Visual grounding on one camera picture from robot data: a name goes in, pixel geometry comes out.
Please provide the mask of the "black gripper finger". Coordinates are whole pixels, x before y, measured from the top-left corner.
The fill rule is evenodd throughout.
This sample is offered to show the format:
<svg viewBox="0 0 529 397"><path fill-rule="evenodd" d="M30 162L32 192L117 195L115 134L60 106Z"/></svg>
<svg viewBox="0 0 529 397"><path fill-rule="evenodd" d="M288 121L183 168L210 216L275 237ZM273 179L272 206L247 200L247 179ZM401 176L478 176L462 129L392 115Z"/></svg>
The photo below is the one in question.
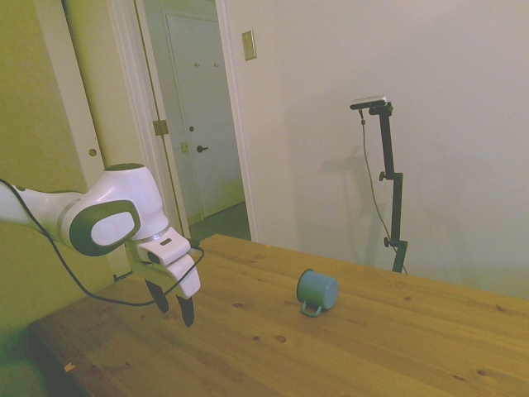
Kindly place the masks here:
<svg viewBox="0 0 529 397"><path fill-rule="evenodd" d="M193 299L184 298L180 295L176 295L176 298L179 302L183 322L187 328L190 328L194 324L195 319Z"/></svg>
<svg viewBox="0 0 529 397"><path fill-rule="evenodd" d="M167 313L169 311L169 302L162 288L148 280L145 283L160 312Z"/></svg>

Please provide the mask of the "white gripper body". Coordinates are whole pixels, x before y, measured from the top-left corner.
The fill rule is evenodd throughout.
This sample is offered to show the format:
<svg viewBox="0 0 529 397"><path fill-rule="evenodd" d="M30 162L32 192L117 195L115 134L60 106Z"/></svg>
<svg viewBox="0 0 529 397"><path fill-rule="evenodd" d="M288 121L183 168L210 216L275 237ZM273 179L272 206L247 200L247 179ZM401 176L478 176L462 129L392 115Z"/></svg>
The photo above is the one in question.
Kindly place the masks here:
<svg viewBox="0 0 529 397"><path fill-rule="evenodd" d="M173 291L184 298L191 298L201 287L191 250L186 239L177 238L126 244L127 258L135 274L160 286L163 291L174 287Z"/></svg>

